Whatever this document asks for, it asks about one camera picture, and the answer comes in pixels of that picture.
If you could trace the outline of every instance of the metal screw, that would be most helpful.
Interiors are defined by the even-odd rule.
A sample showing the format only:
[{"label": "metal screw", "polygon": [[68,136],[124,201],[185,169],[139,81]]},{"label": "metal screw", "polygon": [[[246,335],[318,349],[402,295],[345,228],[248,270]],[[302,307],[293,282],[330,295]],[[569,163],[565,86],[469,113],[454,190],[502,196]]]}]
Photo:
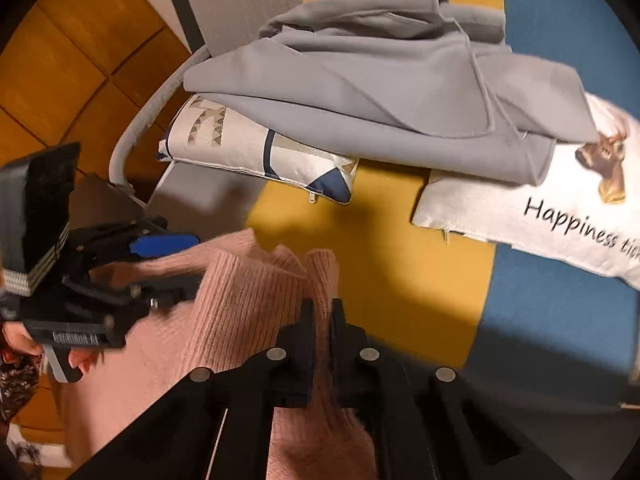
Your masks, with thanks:
[{"label": "metal screw", "polygon": [[2,317],[7,321],[11,321],[12,319],[18,317],[18,313],[15,310],[11,310],[10,308],[3,308]]},{"label": "metal screw", "polygon": [[142,287],[140,285],[131,285],[129,287],[129,294],[134,300],[139,298],[140,294],[142,294]]},{"label": "metal screw", "polygon": [[375,361],[380,357],[380,352],[378,352],[375,348],[363,348],[360,350],[360,357],[362,357],[365,361]]},{"label": "metal screw", "polygon": [[194,383],[203,383],[211,377],[211,370],[205,367],[196,368],[189,374],[189,378]]},{"label": "metal screw", "polygon": [[114,326],[116,326],[116,320],[113,319],[113,316],[111,314],[107,314],[106,316],[104,316],[102,324],[107,330],[111,330]]},{"label": "metal screw", "polygon": [[287,351],[284,348],[270,348],[267,350],[267,358],[271,361],[282,361],[287,356]]},{"label": "metal screw", "polygon": [[456,378],[456,373],[451,369],[443,366],[436,370],[436,378],[443,383],[451,383]]}]

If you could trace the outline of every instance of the pillowcase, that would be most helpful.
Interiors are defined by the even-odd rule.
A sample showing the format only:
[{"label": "pillowcase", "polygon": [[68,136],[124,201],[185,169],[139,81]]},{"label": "pillowcase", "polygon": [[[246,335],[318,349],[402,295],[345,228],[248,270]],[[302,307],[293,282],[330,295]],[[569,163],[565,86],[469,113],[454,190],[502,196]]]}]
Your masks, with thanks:
[{"label": "pillowcase", "polygon": [[158,159],[281,180],[343,204],[358,167],[357,158],[300,144],[197,94],[174,117]]},{"label": "pillowcase", "polygon": [[412,223],[510,244],[640,289],[640,124],[587,99],[599,142],[556,146],[540,186],[432,171]]}]

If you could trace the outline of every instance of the gray handle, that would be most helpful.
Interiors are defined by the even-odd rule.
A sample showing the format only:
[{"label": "gray handle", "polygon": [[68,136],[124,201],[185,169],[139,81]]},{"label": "gray handle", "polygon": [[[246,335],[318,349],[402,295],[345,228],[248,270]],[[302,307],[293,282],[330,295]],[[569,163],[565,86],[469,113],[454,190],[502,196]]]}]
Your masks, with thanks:
[{"label": "gray handle", "polygon": [[82,379],[80,368],[72,368],[69,364],[69,348],[53,347],[43,345],[44,355],[49,361],[49,366],[53,372],[53,377],[59,383],[77,383]]},{"label": "gray handle", "polygon": [[210,54],[205,45],[191,54],[191,57],[180,65],[169,79],[162,83],[162,86],[156,90],[151,99],[145,103],[129,126],[127,126],[127,129],[124,130],[116,147],[113,149],[113,153],[111,153],[111,160],[109,161],[109,180],[116,187],[119,187],[127,194],[133,194],[133,188],[124,176],[124,164],[127,160],[127,155],[129,155],[129,152],[136,145],[142,134],[156,120],[167,101],[182,86],[184,73],[192,66],[203,62],[209,57]]}]

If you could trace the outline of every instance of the blue tab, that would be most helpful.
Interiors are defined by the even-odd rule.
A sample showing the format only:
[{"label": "blue tab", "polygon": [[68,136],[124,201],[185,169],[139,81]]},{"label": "blue tab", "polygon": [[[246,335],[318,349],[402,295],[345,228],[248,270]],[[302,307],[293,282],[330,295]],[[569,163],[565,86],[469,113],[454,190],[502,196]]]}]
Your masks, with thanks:
[{"label": "blue tab", "polygon": [[132,254],[142,258],[159,258],[179,253],[200,243],[200,239],[188,234],[145,235],[129,244]]}]

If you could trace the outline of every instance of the folded gray cloth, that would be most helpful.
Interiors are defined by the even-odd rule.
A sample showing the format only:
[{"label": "folded gray cloth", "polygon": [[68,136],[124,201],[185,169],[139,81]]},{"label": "folded gray cloth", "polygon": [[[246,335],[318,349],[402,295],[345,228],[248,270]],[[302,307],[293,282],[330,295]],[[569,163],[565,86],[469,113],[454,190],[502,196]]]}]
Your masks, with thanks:
[{"label": "folded gray cloth", "polygon": [[598,139],[573,68],[513,54],[503,12],[448,0],[308,2],[184,87],[322,150],[518,184],[544,180],[556,139]]}]

